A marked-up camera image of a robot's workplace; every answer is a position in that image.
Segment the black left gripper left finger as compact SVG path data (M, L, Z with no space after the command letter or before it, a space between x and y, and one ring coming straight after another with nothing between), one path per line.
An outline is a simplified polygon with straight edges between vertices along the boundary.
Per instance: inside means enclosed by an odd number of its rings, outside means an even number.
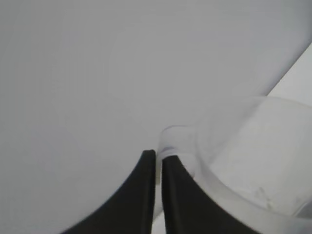
M65 234L150 234L156 190L156 152L142 152L133 171L96 211Z

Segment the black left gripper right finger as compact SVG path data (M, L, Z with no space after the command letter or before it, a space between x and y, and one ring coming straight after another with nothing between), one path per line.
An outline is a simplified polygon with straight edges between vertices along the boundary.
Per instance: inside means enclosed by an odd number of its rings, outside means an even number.
M193 180L178 156L162 161L162 204L168 234L254 234L219 207Z

